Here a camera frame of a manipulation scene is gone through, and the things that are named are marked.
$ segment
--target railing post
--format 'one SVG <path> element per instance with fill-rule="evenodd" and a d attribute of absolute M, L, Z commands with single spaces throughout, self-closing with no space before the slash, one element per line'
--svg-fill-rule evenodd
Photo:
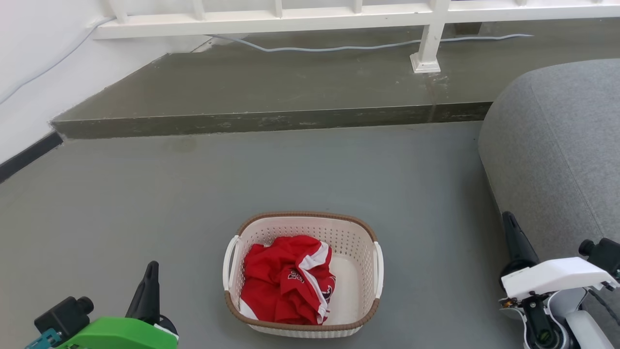
<path fill-rule="evenodd" d="M 446 24 L 450 0 L 431 0 L 429 5 L 433 11 L 432 22 L 424 26 L 420 51 L 410 56 L 414 73 L 439 73 L 440 71 L 437 50 L 443 27 Z"/>
<path fill-rule="evenodd" d="M 202 0 L 192 0 L 194 5 L 194 14 L 197 20 L 205 20 L 205 7 Z"/>
<path fill-rule="evenodd" d="M 127 23 L 129 17 L 127 16 L 127 11 L 125 10 L 125 0 L 108 0 L 114 15 L 117 17 L 117 20 L 120 23 Z"/>
<path fill-rule="evenodd" d="M 362 7 L 364 0 L 354 0 L 354 1 L 355 1 L 355 4 L 353 4 L 353 12 L 355 12 L 356 14 L 360 14 L 361 7 Z"/>
<path fill-rule="evenodd" d="M 282 18 L 282 0 L 274 0 L 275 1 L 275 16 L 278 18 Z"/>

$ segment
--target gray sofa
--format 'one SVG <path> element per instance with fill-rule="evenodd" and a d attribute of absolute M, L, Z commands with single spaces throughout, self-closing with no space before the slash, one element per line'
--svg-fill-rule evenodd
<path fill-rule="evenodd" d="M 501 211 L 512 211 L 541 260 L 577 256 L 586 238 L 620 242 L 620 60 L 531 71 L 482 124 L 480 157 Z M 620 290 L 599 292 L 620 314 Z M 620 328 L 585 306 L 616 348 Z"/>

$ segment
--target laundry basket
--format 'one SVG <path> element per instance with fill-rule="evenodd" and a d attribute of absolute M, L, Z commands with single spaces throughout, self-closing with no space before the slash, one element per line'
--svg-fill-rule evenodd
<path fill-rule="evenodd" d="M 245 281 L 243 261 L 250 247 L 295 235 L 314 237 L 332 248 L 330 272 L 336 277 L 336 287 L 327 320 L 323 325 L 289 325 L 243 316 L 239 298 Z M 299 338 L 346 337 L 359 331 L 379 307 L 383 254 L 373 230 L 357 218 L 321 212 L 272 212 L 249 219 L 232 238 L 224 256 L 222 279 L 232 314 L 257 331 Z"/>

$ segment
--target concrete floor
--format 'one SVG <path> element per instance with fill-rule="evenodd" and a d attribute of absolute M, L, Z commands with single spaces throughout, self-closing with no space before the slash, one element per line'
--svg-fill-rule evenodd
<path fill-rule="evenodd" d="M 247 39 L 269 48 L 373 46 L 419 39 L 422 30 L 317 30 Z M 458 107 L 437 113 L 442 116 L 433 111 L 492 102 L 511 81 L 537 68 L 620 57 L 618 18 L 494 22 L 480 31 L 483 36 L 534 36 L 442 43 L 437 56 L 441 73 L 433 74 L 414 74 L 409 55 L 417 52 L 417 44 L 330 53 L 266 53 L 239 43 L 218 45 L 156 60 L 52 125 L 67 138 L 114 138 L 480 120 L 486 110 L 480 115 Z M 446 26 L 443 36 L 454 37 L 454 27 Z M 409 106 L 416 117 L 389 110 L 399 106 Z M 368 113 L 377 108 L 388 110 Z"/>
<path fill-rule="evenodd" d="M 480 122 L 68 142 L 0 185 L 0 338 L 20 348 L 67 296 L 124 316 L 147 263 L 179 348 L 522 348 L 497 310 L 506 261 L 477 152 Z M 258 333 L 224 304 L 231 236 L 259 212 L 357 216 L 385 286 L 356 335 Z"/>

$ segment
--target white railing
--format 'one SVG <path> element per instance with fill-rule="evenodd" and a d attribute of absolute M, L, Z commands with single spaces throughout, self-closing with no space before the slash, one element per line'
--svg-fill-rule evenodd
<path fill-rule="evenodd" d="M 97 39 L 424 25 L 420 50 L 411 55 L 416 73 L 440 70 L 436 54 L 446 23 L 620 17 L 620 0 L 429 0 L 385 5 L 351 0 L 349 7 L 304 9 L 287 9 L 286 0 L 273 0 L 268 10 L 229 12 L 205 12 L 202 0 L 183 0 L 192 3 L 193 13 L 138 16 L 127 15 L 125 1 L 130 0 L 108 1 L 117 19 L 101 25 Z"/>

